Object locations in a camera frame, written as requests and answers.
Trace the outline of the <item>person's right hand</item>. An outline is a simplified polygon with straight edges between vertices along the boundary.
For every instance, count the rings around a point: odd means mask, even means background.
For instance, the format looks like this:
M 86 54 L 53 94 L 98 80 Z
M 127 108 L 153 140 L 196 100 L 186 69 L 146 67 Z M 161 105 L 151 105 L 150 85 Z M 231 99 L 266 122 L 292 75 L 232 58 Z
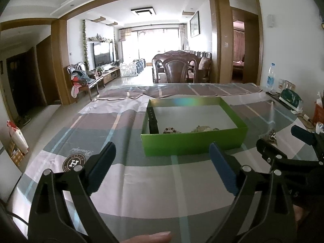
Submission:
M 294 215 L 295 215 L 295 221 L 299 222 L 302 219 L 302 217 L 304 216 L 304 209 L 297 205 L 293 205 L 293 210 L 294 210 Z

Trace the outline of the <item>person's left hand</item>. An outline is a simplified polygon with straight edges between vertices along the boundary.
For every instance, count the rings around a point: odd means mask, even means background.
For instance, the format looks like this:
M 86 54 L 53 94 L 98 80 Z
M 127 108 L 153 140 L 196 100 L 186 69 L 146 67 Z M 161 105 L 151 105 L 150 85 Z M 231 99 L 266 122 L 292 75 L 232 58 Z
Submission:
M 170 231 L 160 232 L 151 235 L 138 235 L 127 239 L 122 243 L 169 243 L 172 239 Z

